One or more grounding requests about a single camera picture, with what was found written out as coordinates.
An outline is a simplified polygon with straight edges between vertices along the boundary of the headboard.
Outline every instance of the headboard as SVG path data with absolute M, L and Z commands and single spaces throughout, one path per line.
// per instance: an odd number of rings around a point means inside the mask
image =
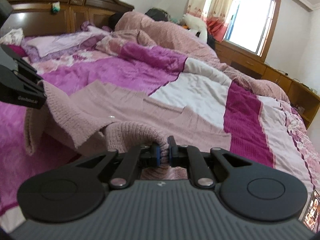
M 116 12 L 134 7 L 119 0 L 8 0 L 14 9 L 1 28 L 0 35 L 23 28 L 25 36 L 55 35 L 80 30 L 84 21 L 97 27 L 108 25 Z M 60 2 L 60 11 L 52 13 L 52 3 Z

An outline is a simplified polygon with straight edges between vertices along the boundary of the window frame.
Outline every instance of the window frame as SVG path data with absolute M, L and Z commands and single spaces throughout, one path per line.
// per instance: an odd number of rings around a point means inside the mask
M 276 28 L 276 23 L 278 20 L 280 3 L 281 3 L 281 0 L 274 0 L 274 1 L 275 1 L 275 6 L 274 6 L 273 14 L 271 16 L 271 18 L 272 18 L 271 24 L 270 24 L 269 30 L 267 32 L 266 38 L 263 42 L 260 55 L 256 55 L 254 52 L 251 52 L 251 51 L 249 51 L 249 50 L 247 50 L 247 49 L 245 49 L 235 43 L 232 43 L 231 41 L 228 41 L 228 40 L 223 40 L 222 44 L 232 50 L 235 50 L 235 51 L 238 51 L 242 54 L 245 54 L 248 57 L 251 57 L 257 61 L 264 62 L 267 57 L 267 54 L 268 54 L 268 51 L 269 51 L 269 48 L 271 45 L 272 37 L 273 37 L 274 31 Z

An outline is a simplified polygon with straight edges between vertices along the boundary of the knitted sweater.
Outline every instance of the knitted sweater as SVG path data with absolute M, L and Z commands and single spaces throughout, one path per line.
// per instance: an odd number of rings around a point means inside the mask
M 210 124 L 190 108 L 177 108 L 152 99 L 144 92 L 95 81 L 67 96 L 42 81 L 47 94 L 40 110 L 28 109 L 25 118 L 26 149 L 32 154 L 45 132 L 82 155 L 109 148 L 125 152 L 137 144 L 157 142 L 161 163 L 167 163 L 167 137 L 177 144 L 230 149 L 231 135 Z

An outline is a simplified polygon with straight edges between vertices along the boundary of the floral curtain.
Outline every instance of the floral curtain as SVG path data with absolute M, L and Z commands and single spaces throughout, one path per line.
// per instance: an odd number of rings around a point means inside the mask
M 187 13 L 203 19 L 208 33 L 222 41 L 231 17 L 227 18 L 233 0 L 189 0 Z

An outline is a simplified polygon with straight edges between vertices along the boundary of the stuffed animal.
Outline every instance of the stuffed animal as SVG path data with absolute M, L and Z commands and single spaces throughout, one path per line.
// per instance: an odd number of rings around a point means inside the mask
M 200 18 L 194 17 L 191 14 L 184 14 L 180 21 L 180 25 L 187 25 L 190 30 L 195 33 L 200 32 L 199 39 L 203 43 L 208 41 L 208 31 L 206 23 Z

